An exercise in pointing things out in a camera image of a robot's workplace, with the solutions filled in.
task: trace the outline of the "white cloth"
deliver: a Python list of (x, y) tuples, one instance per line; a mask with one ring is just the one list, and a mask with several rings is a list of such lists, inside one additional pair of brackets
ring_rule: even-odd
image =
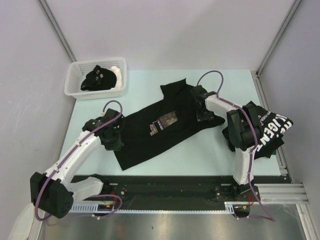
[(120, 88), (122, 88), (122, 75), (121, 75), (120, 69), (118, 67), (116, 67), (116, 66), (112, 66), (110, 68), (110, 71), (114, 72), (114, 74), (116, 76), (116, 84), (111, 89), (120, 89)]

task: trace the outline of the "folded black shirt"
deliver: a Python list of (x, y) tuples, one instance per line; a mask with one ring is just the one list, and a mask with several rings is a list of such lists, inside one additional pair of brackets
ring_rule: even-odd
[(186, 79), (160, 86), (163, 100), (125, 117), (121, 131), (124, 146), (114, 154), (126, 170), (167, 151), (199, 131), (225, 122), (215, 116), (198, 121), (193, 86)]
[[(270, 158), (274, 151), (284, 144), (283, 133), (291, 128), (294, 123), (286, 116), (267, 111), (262, 106), (256, 106), (256, 111), (263, 129), (263, 136), (258, 139), (254, 159)], [(230, 150), (234, 152), (236, 149), (230, 142), (228, 127), (222, 130), (222, 134), (227, 140)]]

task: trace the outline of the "white laundry basket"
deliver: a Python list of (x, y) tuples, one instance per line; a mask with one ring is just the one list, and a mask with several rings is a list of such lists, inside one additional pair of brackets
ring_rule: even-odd
[[(82, 91), (82, 82), (86, 79), (86, 75), (91, 72), (96, 65), (99, 65), (104, 69), (110, 69), (112, 66), (118, 67), (122, 75), (122, 87), (119, 89), (101, 91)], [(121, 57), (89, 61), (75, 61), (69, 66), (64, 84), (64, 93), (79, 100), (113, 98), (122, 96), (126, 86), (127, 64), (126, 61)]]

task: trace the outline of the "white wall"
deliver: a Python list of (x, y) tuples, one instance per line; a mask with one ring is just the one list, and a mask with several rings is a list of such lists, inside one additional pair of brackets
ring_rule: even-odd
[(0, 238), (31, 202), (30, 177), (59, 155), (74, 100), (70, 64), (35, 0), (0, 1)]
[(48, 0), (75, 57), (256, 70), (293, 0)]
[(271, 110), (291, 118), (284, 135), (289, 170), (303, 183), (320, 227), (320, 1), (303, 2), (261, 82)]

